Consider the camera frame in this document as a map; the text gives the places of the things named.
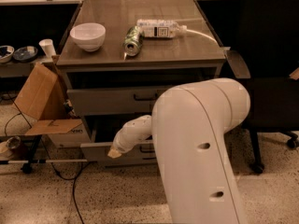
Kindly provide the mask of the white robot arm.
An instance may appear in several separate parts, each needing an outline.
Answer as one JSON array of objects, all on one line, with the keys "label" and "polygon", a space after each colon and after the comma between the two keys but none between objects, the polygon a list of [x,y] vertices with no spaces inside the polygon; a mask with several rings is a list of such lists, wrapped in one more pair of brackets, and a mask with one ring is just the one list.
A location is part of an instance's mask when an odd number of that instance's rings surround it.
[{"label": "white robot arm", "polygon": [[224,134],[249,108],[247,90],[230,78],[173,87],[151,115],[123,125],[108,156],[118,158],[150,137],[173,222],[248,224]]}]

